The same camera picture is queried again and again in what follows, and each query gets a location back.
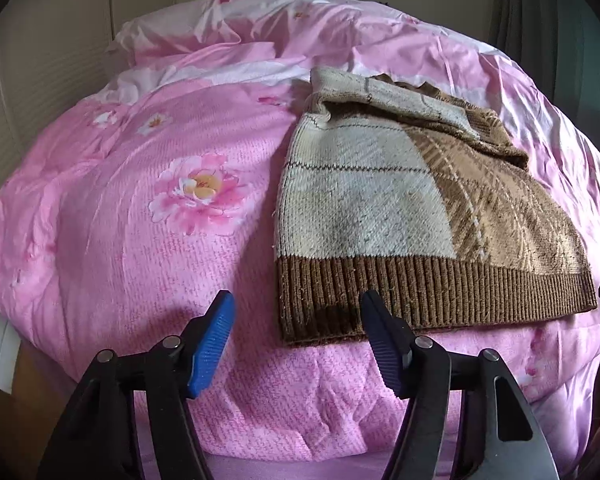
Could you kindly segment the brown beige knitted sweater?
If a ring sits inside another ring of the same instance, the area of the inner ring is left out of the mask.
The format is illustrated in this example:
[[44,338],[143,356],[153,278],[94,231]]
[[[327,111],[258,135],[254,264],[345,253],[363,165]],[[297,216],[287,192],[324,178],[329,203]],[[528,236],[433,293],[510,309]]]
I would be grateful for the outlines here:
[[331,67],[310,83],[276,204],[287,344],[360,338],[368,290],[418,332],[596,308],[579,233],[493,110]]

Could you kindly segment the pink floral quilt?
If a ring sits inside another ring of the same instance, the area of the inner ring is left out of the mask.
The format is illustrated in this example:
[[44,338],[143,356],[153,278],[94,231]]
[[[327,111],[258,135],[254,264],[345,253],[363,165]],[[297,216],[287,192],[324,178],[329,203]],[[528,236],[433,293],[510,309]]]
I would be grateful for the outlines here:
[[572,474],[600,366],[600,152],[507,55],[441,26],[312,58],[238,47],[122,66],[44,129],[0,189],[0,311],[79,377],[98,350],[143,352],[228,290],[235,325],[210,388],[188,406],[215,475],[379,478],[406,404],[364,332],[287,344],[280,331],[278,187],[317,67],[431,84],[493,110],[571,220],[594,310],[415,332],[450,351],[497,351],[557,471]]

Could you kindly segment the dark green curtain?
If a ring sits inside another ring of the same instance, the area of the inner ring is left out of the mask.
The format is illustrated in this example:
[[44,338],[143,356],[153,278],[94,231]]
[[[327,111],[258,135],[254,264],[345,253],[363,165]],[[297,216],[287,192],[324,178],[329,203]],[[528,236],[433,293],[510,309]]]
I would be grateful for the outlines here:
[[585,0],[494,0],[490,40],[578,128],[600,134],[600,20]]

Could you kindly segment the white pink pillow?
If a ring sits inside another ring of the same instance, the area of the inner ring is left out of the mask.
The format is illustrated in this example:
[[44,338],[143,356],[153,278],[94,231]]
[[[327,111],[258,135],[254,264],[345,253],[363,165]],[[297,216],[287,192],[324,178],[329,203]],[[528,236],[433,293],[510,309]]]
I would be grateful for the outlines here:
[[260,58],[312,58],[376,44],[422,24],[358,0],[195,0],[125,23],[106,55],[126,68],[158,58],[254,47]]

